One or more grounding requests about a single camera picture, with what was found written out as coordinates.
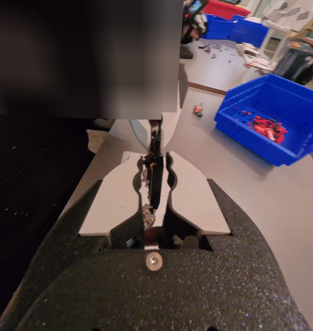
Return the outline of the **red plastic bin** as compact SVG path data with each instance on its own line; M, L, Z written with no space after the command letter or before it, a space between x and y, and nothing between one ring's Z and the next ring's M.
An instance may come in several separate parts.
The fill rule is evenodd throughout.
M250 15L251 11L245 9L244 7L238 5L231 5L225 2L210 0L208 4L203 9L205 14L211 14L219 16L224 19L231 20L233 15L240 15L247 17Z

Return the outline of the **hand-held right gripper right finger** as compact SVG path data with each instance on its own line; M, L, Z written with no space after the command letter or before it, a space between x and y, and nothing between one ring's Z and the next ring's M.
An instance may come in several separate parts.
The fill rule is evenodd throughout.
M170 151L166 156L170 192L163 230L168 236L229 235L231 230L204 174Z

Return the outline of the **black lego build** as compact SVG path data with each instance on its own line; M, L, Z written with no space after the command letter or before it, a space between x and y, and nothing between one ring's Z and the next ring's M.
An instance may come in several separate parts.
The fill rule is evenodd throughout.
M145 230L153 227L162 192L164 161L161 152L162 131L161 124L151 129L150 147L144 158L145 170L143 178L148 188L149 203L143 206L143 221Z

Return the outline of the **blue plastic bin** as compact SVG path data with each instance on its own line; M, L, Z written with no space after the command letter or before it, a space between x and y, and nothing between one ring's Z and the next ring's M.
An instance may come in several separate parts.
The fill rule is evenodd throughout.
M236 43L249 43L260 48L269 28L261 23L246 20L244 16L234 14L231 21L234 23L228 40Z
M206 40L228 40L237 21L231 21L219 16L206 14L207 30L202 36Z
M236 108L262 110L283 123L292 137L279 145L245 133L230 117ZM313 90L274 74L230 89L214 118L216 129L274 166L290 166L313 152Z

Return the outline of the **scattered dark lego pieces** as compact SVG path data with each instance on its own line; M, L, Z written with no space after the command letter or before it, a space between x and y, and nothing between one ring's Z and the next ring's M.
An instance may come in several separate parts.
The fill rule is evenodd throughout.
M227 63L231 63L233 58L237 56L237 53L235 53L234 49L221 44L199 45L197 49L201 50L206 55L208 55L208 58L211 60L221 59L224 56L228 56L230 58L226 60Z

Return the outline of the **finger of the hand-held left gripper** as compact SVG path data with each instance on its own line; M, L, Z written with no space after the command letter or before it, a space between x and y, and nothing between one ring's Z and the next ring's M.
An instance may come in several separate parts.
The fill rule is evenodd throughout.
M150 150L150 122L147 119L130 119L130 126L146 151Z
M181 108L178 108L176 112L162 112L161 150L167 146L168 142L172 138L178 123L179 116L181 114L181 110Z

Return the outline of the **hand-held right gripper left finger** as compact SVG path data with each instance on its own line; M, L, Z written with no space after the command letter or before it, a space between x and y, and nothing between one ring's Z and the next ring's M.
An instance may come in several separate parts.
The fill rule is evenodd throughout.
M109 172L89 207L80 236L106 237L111 247L144 247L141 174L143 156L133 155Z

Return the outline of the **white frame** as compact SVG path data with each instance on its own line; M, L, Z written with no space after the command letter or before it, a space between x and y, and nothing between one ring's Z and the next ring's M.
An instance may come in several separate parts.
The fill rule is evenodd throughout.
M271 36L277 32L283 39L276 47L270 59L274 70L294 38L305 37L313 26L313 0L271 1L262 12L262 24L269 28L261 47L258 58L265 59L264 50Z

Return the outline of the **pile of red lego pieces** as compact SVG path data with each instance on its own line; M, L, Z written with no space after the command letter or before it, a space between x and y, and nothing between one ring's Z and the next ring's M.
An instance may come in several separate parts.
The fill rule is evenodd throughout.
M250 107L243 110L236 108L235 110L230 114L230 117L239 125L240 129L244 129L245 133L255 132L279 145L284 144L292 137L292 132L283 123L265 111L254 110Z

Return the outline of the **dark storage box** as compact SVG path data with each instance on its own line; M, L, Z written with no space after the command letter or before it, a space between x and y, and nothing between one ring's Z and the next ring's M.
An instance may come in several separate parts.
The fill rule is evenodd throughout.
M273 74L299 85L307 85L313 79L313 45L302 39L291 41Z

